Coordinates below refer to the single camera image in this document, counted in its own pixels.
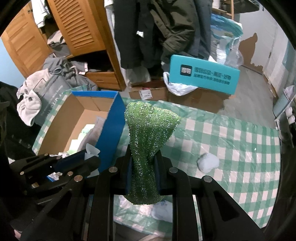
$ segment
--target green sponge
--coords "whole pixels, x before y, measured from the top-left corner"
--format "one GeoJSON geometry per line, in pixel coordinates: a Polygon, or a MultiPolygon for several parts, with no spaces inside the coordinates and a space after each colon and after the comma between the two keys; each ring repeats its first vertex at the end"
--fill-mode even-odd
{"type": "Polygon", "coordinates": [[[132,102],[126,107],[125,119],[133,156],[131,189],[126,198],[133,204],[157,203],[162,197],[156,190],[153,157],[170,138],[181,118],[170,110],[146,102],[132,102]]]}

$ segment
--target teal packaging box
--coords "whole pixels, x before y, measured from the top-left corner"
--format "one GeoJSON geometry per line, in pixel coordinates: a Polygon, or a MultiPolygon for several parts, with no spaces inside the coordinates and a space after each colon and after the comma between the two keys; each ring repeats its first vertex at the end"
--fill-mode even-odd
{"type": "Polygon", "coordinates": [[[239,73],[238,69],[215,62],[172,55],[169,81],[233,95],[239,81],[239,73]]]}

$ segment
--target clothing tag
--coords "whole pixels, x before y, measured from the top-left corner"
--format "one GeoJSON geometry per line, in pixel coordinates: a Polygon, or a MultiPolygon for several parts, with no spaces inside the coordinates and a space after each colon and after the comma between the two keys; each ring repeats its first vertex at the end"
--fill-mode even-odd
{"type": "Polygon", "coordinates": [[[152,94],[150,90],[141,90],[139,91],[139,94],[142,100],[147,100],[152,98],[152,94]]]}
{"type": "Polygon", "coordinates": [[[144,32],[137,31],[137,35],[139,35],[140,37],[144,38],[144,32]]]}
{"type": "Polygon", "coordinates": [[[87,72],[89,70],[88,66],[87,66],[87,62],[84,63],[84,70],[85,70],[85,72],[87,72]]]}

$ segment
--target concrete floor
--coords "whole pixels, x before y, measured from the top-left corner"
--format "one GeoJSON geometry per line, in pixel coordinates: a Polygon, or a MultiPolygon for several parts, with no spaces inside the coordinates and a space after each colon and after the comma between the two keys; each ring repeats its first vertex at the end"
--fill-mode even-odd
{"type": "Polygon", "coordinates": [[[257,125],[275,128],[273,95],[262,75],[240,67],[235,98],[224,101],[218,114],[234,117],[257,125]]]}

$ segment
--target blue cardboard box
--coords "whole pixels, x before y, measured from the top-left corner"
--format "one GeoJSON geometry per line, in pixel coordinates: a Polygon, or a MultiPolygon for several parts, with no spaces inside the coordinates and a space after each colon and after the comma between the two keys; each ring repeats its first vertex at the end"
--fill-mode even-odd
{"type": "Polygon", "coordinates": [[[110,167],[125,125],[125,105],[117,91],[73,91],[62,96],[48,115],[36,139],[36,154],[67,152],[86,124],[105,119],[96,148],[101,152],[99,172],[110,167]]]}
{"type": "Polygon", "coordinates": [[[173,55],[170,60],[169,81],[232,95],[237,87],[239,73],[238,69],[222,64],[173,55]]]}

